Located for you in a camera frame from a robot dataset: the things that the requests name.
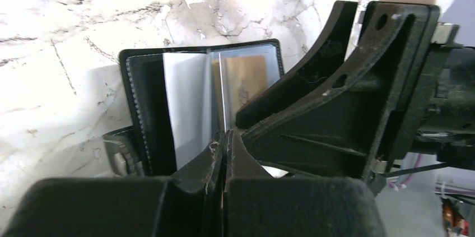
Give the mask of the gold card in holder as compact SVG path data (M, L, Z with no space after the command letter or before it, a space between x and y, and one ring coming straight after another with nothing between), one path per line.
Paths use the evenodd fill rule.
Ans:
M236 113L268 87L263 55L221 57L211 63L220 128L235 126Z

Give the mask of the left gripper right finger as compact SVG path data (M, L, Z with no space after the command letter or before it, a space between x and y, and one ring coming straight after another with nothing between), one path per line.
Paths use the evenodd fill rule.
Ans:
M226 133L226 236L386 236L375 198L360 180L274 178Z

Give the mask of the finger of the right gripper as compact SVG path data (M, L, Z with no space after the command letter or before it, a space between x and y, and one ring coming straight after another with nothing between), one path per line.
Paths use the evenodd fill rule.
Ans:
M277 114L322 84L344 62L357 2L336 1L323 30L303 58L261 95L237 113L240 129Z

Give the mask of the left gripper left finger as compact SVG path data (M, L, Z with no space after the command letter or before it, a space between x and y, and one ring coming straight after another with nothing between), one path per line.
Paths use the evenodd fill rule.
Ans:
M170 176L40 180L4 236L218 236L224 138Z

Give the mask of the black leather card holder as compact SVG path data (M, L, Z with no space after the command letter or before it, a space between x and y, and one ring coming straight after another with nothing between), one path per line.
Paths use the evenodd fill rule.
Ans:
M132 125L103 135L118 176L171 175L220 128L211 63L263 55L268 87L284 74L277 39L207 47L125 49L119 68Z

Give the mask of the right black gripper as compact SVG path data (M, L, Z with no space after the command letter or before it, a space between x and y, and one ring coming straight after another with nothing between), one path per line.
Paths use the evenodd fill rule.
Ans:
M249 153L294 173L368 181L377 157L409 152L474 170L474 47L429 4L370 2L357 47L313 91L243 129Z

